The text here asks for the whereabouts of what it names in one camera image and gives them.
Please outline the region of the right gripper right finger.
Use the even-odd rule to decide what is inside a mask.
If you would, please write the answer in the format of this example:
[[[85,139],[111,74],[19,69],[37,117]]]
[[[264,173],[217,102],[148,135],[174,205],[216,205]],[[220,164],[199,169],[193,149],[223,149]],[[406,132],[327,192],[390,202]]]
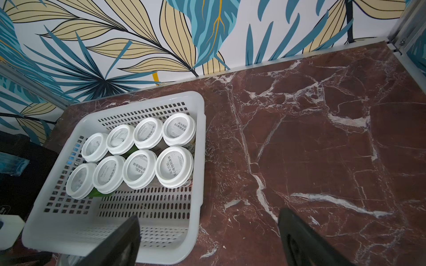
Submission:
[[[280,209],[278,229],[290,266],[353,265],[289,208]]]

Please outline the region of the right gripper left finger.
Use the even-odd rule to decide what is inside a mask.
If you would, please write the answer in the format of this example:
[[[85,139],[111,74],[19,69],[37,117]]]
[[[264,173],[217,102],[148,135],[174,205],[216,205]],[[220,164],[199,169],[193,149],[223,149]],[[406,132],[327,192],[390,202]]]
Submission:
[[[77,265],[135,266],[140,243],[140,224],[137,216],[134,215],[129,217]]]

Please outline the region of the yogurt cup green label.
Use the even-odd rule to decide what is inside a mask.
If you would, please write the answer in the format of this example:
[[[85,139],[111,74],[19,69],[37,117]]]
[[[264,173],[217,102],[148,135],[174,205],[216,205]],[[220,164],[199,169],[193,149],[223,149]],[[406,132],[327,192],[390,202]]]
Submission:
[[[119,125],[107,136],[106,146],[112,155],[128,156],[136,150],[134,142],[135,127],[131,125]]]

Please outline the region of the yogurt cup white lid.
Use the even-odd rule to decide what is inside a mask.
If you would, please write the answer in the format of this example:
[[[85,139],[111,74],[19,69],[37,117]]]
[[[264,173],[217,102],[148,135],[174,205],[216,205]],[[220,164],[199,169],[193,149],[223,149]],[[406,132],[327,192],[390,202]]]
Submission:
[[[83,145],[82,157],[86,162],[99,162],[108,152],[106,133],[91,135]]]

